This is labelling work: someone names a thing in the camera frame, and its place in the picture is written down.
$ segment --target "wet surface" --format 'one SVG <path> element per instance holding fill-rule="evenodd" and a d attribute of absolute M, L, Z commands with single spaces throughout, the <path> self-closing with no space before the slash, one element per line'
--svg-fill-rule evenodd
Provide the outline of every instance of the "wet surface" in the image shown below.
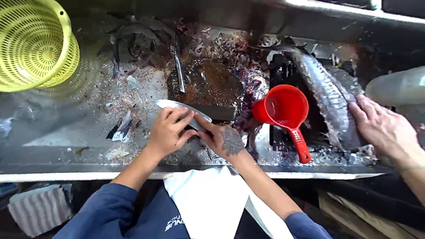
<path fill-rule="evenodd" d="M 241 111 L 244 89 L 241 80 L 217 60 L 201 59 L 183 62 L 186 94 L 179 91 L 176 69 L 167 80 L 168 99 L 187 105 L 218 105 Z"/>

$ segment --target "white plastic bottle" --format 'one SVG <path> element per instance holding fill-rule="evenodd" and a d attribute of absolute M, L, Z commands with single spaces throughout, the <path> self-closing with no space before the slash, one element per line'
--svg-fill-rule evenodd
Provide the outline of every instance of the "white plastic bottle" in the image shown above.
<path fill-rule="evenodd" d="M 383 75 L 366 86 L 366 95 L 384 106 L 425 103 L 425 66 Z"/>

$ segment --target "shirt sleeve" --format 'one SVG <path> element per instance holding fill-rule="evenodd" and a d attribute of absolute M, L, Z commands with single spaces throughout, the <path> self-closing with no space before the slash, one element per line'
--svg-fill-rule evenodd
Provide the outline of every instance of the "shirt sleeve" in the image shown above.
<path fill-rule="evenodd" d="M 122 238 L 133 216 L 137 191 L 115 183 L 103 185 L 54 239 Z"/>
<path fill-rule="evenodd" d="M 291 234 L 297 239 L 332 239 L 329 233 L 303 212 L 295 212 L 285 219 Z"/>

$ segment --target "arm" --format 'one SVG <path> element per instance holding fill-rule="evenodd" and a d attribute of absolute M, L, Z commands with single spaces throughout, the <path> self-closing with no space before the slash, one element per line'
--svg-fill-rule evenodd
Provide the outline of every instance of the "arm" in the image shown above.
<path fill-rule="evenodd" d="M 194 112 L 191 111 L 184 119 L 176 122 L 179 117 L 186 113 L 187 108 L 164 108 L 155 122 L 150 135 L 150 142 L 130 166 L 111 183 L 125 185 L 137 191 L 140 190 L 162 158 L 183 147 L 190 137 L 197 134 L 195 130 L 188 130 L 181 136 L 179 135 L 193 119 Z"/>
<path fill-rule="evenodd" d="M 362 136 L 377 150 L 389 156 L 404 181 L 425 206 L 425 151 L 407 119 L 369 98 L 358 95 L 350 109 Z"/>
<path fill-rule="evenodd" d="M 102 186 L 55 238 L 122 238 L 133 216 L 133 203 L 143 183 L 166 155 L 183 147 L 196 131 L 180 132 L 193 118 L 187 109 L 163 109 L 153 127 L 150 142 L 138 157 L 111 183 Z"/>
<path fill-rule="evenodd" d="M 199 137 L 219 156 L 228 160 L 244 178 L 252 191 L 279 217 L 285 219 L 302 212 L 297 204 L 257 165 L 244 147 L 241 137 L 230 126 L 217 126 L 195 115 L 196 120 L 214 137 L 198 131 Z"/>
<path fill-rule="evenodd" d="M 268 207 L 284 219 L 296 238 L 331 238 L 326 230 L 314 223 L 300 207 L 257 165 L 244 147 L 241 137 L 230 126 L 217 126 L 195 115 L 196 120 L 213 137 L 198 131 L 199 137 L 219 156 L 238 170 L 247 185 Z"/>

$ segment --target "striped cloth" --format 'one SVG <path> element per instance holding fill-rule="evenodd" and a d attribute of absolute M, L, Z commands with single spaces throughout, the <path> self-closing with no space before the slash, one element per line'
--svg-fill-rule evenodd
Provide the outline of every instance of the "striped cloth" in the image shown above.
<path fill-rule="evenodd" d="M 63 188 L 29 195 L 8 205 L 18 226 L 33 238 L 61 225 L 72 217 Z"/>

